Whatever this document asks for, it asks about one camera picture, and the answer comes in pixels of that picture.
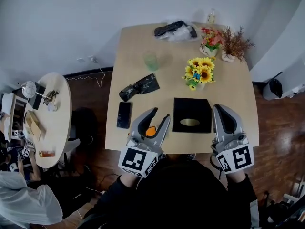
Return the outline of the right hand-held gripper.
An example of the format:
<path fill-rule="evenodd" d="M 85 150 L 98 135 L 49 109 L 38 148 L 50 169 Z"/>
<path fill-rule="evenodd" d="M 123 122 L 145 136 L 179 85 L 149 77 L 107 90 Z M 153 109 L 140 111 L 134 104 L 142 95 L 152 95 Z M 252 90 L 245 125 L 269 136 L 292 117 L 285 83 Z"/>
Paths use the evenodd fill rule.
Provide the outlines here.
<path fill-rule="evenodd" d="M 225 174 L 235 173 L 254 165 L 254 150 L 243 132 L 240 116 L 228 106 L 213 106 L 213 128 L 216 139 L 211 148 L 217 160 L 213 167 Z"/>

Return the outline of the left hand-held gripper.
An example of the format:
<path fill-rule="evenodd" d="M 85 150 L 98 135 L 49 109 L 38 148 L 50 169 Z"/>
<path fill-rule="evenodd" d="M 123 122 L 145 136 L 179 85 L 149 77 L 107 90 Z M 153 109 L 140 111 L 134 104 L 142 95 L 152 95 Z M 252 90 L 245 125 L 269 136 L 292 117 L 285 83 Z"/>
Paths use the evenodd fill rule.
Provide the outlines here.
<path fill-rule="evenodd" d="M 118 166 L 123 171 L 139 177 L 147 177 L 163 153 L 161 145 L 166 136 L 171 117 L 168 114 L 161 121 L 154 138 L 146 138 L 146 131 L 155 117 L 157 107 L 143 112 L 132 123 L 132 132 L 126 146 L 121 150 Z"/>

